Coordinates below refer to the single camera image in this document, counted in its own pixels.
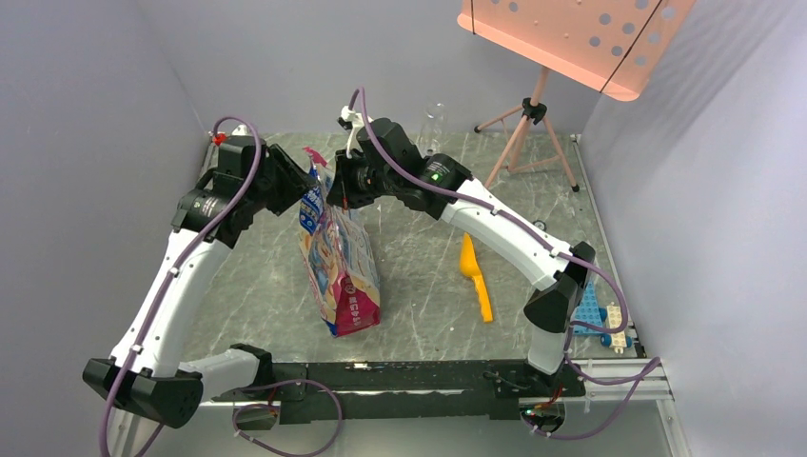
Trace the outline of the yellow plastic scoop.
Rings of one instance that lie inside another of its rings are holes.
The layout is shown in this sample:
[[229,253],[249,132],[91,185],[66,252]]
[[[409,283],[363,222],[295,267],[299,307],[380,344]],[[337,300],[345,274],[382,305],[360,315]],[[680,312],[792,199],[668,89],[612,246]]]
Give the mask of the yellow plastic scoop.
[[474,285],[479,301],[482,321],[484,323],[492,323],[494,321],[494,315],[489,294],[477,261],[473,242],[470,235],[467,233],[463,235],[461,243],[459,270],[461,274],[468,278]]

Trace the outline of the colourful pet food bag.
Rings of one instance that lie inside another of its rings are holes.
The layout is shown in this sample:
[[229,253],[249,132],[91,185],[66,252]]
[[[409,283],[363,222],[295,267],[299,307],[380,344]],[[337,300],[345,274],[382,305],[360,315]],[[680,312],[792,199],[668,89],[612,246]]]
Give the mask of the colourful pet food bag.
[[325,201],[335,172],[315,149],[304,152],[316,184],[300,200],[300,252],[320,317],[342,337],[380,323],[380,277],[361,214]]

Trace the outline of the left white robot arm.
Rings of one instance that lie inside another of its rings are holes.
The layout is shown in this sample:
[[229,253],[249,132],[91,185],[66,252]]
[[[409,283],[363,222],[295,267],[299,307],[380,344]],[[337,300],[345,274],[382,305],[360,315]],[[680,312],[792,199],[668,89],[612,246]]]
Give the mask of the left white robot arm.
[[217,164],[180,200],[163,263],[134,321],[110,356],[89,359],[82,373],[114,407],[171,428],[183,427],[213,397],[240,390],[259,400],[272,390],[266,350],[234,344],[184,362],[182,349],[207,287],[255,215],[281,215],[314,186],[277,144],[260,141],[257,153],[253,138],[224,134],[213,144]]

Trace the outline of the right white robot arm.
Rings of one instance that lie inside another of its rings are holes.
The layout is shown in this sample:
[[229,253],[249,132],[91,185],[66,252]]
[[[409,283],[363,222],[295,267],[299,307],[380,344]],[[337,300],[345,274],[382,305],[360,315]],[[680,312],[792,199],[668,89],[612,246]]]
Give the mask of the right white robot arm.
[[548,395],[561,384],[561,363],[573,311],[581,302],[595,251],[563,242],[529,223],[497,199],[471,171],[443,153],[423,156],[403,128],[371,120],[345,106],[338,119],[349,133],[336,155],[331,206],[360,209],[391,196],[477,238],[531,284],[523,308],[531,324],[524,374],[527,387]]

